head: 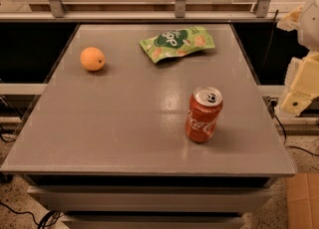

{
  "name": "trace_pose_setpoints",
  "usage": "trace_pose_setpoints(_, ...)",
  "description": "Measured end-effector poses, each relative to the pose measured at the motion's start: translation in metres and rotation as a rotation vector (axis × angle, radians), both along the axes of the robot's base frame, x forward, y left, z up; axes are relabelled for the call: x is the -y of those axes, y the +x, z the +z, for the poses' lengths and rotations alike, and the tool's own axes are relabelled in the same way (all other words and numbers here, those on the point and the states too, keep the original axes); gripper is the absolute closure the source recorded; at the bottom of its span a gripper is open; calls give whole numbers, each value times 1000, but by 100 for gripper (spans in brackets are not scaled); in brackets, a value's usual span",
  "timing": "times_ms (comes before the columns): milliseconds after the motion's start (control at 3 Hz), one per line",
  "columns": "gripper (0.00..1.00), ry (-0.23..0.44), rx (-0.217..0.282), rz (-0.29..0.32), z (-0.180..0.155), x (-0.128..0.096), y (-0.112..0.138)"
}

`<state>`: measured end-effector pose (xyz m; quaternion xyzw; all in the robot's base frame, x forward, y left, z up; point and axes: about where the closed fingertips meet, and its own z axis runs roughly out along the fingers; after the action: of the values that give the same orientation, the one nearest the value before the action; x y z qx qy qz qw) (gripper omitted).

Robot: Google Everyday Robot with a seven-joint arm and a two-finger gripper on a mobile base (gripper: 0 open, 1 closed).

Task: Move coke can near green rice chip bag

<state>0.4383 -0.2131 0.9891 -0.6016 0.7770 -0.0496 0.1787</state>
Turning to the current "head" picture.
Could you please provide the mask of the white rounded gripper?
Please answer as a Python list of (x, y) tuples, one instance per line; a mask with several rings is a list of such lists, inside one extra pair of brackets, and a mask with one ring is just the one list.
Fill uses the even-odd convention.
[[(307, 0), (286, 14), (278, 23), (281, 30), (296, 30), (298, 42), (311, 51), (319, 50), (319, 0)], [(292, 58), (286, 72), (285, 89), (279, 98), (279, 108), (291, 115), (300, 115), (319, 97), (319, 53), (309, 53), (302, 59)]]

